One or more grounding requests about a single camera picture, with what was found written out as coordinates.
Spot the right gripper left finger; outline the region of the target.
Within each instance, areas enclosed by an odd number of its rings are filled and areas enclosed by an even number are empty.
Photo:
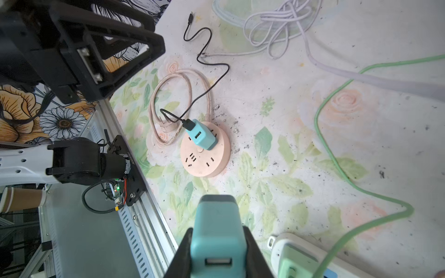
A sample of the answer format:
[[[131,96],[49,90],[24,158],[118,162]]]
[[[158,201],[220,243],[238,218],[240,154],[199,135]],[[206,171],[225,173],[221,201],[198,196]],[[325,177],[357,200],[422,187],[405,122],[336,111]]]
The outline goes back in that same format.
[[[190,278],[191,277],[191,255],[190,247],[193,228],[188,228],[176,253],[173,257],[164,278]]]

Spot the green charger adapter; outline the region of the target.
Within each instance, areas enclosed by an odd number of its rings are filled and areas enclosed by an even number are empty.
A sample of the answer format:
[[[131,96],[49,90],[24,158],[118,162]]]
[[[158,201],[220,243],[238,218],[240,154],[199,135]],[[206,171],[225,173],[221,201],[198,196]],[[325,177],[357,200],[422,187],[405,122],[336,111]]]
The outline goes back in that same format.
[[[278,278],[312,278],[317,267],[315,258],[287,244],[280,255]]]

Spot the round pink socket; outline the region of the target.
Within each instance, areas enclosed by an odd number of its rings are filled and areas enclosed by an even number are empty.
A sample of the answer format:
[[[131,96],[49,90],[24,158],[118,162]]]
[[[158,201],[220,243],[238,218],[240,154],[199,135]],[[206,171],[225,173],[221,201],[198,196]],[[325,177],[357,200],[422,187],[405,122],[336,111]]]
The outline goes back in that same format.
[[[227,166],[231,155],[231,143],[226,132],[211,122],[203,122],[216,137],[211,150],[198,147],[192,138],[185,134],[181,141],[180,157],[184,169],[194,177],[214,177]]]

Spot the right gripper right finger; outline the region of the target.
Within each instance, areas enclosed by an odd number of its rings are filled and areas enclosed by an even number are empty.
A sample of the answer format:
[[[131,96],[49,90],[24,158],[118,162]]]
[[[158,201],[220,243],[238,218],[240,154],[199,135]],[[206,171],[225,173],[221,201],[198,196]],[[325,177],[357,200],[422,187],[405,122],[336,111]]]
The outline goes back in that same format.
[[[247,278],[274,278],[267,262],[261,253],[250,229],[243,227],[246,243],[246,277]]]

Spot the white blue power strip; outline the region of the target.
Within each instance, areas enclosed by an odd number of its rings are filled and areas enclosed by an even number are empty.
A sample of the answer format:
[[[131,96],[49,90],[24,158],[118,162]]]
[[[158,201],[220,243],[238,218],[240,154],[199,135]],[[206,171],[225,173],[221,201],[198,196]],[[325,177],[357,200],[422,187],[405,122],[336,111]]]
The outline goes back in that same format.
[[[277,278],[311,278],[327,252],[302,238],[284,233],[267,241],[271,267]],[[370,278],[371,275],[335,258],[324,271],[324,278]]]

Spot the teal charger adapter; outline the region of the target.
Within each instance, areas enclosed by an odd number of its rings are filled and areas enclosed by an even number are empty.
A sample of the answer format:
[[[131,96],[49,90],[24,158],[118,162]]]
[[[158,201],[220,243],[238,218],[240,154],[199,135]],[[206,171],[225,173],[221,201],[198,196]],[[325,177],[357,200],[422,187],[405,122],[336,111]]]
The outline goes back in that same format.
[[[197,119],[186,119],[182,121],[183,127],[187,130],[189,138],[198,147],[204,150],[211,150],[217,144],[217,138],[212,131]]]
[[[239,207],[231,195],[205,195],[191,239],[191,277],[245,278],[248,246]]]

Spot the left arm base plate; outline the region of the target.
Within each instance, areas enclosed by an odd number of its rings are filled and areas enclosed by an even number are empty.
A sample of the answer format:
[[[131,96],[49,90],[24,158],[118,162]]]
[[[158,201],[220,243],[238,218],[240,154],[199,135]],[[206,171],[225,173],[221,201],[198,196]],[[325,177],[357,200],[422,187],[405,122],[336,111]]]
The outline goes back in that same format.
[[[133,206],[138,202],[143,193],[147,191],[146,181],[139,169],[135,157],[121,135],[117,135],[110,142],[107,152],[105,173],[111,175],[106,180],[111,180],[112,194],[117,204]]]

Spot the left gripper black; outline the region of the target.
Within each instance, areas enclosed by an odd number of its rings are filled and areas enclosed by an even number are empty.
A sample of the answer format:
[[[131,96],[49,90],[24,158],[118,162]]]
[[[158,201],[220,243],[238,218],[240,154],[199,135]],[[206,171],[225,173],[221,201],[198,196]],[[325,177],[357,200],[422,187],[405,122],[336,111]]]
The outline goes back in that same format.
[[[105,60],[140,43],[147,53],[111,71]],[[1,84],[43,84],[65,104],[109,97],[165,53],[151,16],[121,1],[1,1]]]

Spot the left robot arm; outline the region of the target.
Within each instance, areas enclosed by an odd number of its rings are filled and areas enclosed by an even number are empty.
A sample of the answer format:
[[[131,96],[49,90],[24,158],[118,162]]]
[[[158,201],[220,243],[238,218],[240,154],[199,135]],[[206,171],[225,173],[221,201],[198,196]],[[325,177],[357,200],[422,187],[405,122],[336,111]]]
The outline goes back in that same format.
[[[74,104],[104,100],[165,52],[157,15],[136,1],[1,2],[1,185],[124,177],[118,151],[81,137]]]

